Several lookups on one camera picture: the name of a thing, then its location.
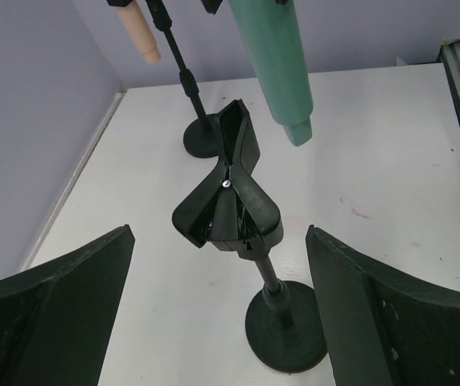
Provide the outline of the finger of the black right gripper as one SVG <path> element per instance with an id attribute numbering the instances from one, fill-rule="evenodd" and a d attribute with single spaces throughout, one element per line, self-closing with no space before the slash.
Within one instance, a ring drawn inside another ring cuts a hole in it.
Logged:
<path id="1" fill-rule="evenodd" d="M 202 0 L 204 9 L 209 14 L 216 14 L 223 0 Z"/>

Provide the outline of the mint green microphone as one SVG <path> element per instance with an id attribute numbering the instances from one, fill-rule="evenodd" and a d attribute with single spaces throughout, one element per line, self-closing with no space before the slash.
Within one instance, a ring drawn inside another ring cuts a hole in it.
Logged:
<path id="1" fill-rule="evenodd" d="M 294 146 L 312 138 L 314 102 L 293 1 L 230 1 L 269 111 Z"/>

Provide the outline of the black clip round-base stand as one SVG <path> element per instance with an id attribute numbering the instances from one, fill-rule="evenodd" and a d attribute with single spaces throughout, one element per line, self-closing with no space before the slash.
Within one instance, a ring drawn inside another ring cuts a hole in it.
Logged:
<path id="1" fill-rule="evenodd" d="M 193 245 L 213 244 L 255 263 L 264 282 L 245 315 L 245 334 L 256 357 L 284 373 L 300 373 L 327 354 L 314 290 L 281 280 L 269 258 L 283 239 L 281 213 L 253 179 L 260 148 L 242 100 L 216 116 L 218 160 L 172 214 L 175 229 Z"/>

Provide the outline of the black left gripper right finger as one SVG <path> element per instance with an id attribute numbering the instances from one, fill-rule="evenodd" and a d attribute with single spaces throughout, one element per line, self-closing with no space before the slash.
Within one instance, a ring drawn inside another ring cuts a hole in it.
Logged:
<path id="1" fill-rule="evenodd" d="M 306 248 L 337 385 L 460 385 L 460 292 L 315 226 Z"/>

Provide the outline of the peach microphone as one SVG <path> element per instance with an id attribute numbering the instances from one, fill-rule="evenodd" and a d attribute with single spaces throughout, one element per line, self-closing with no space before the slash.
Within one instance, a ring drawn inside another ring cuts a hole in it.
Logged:
<path id="1" fill-rule="evenodd" d="M 125 7 L 117 7 L 116 12 L 145 61 L 148 64 L 157 63 L 161 59 L 157 41 L 138 3 L 131 1 Z"/>

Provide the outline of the black round-base microphone stand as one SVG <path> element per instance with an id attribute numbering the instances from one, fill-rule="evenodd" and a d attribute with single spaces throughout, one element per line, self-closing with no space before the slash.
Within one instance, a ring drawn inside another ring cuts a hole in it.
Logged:
<path id="1" fill-rule="evenodd" d="M 116 11 L 117 7 L 125 7 L 133 0 L 108 0 L 107 4 Z M 214 129 L 216 128 L 216 115 L 205 111 L 199 96 L 199 87 L 194 75 L 183 60 L 179 46 L 172 33 L 172 20 L 162 1 L 148 1 L 146 3 L 156 29 L 166 38 L 175 62 L 179 69 L 179 79 L 183 91 L 190 100 L 195 110 L 196 119 L 185 129 L 183 146 L 189 155 L 195 158 L 213 158 L 218 155 L 218 145 Z"/>

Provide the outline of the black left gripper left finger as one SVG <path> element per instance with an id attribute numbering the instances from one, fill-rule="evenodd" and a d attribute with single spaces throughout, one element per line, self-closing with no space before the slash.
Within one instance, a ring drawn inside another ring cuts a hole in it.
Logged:
<path id="1" fill-rule="evenodd" d="M 0 385 L 96 385 L 125 281 L 129 225 L 0 280 Z"/>

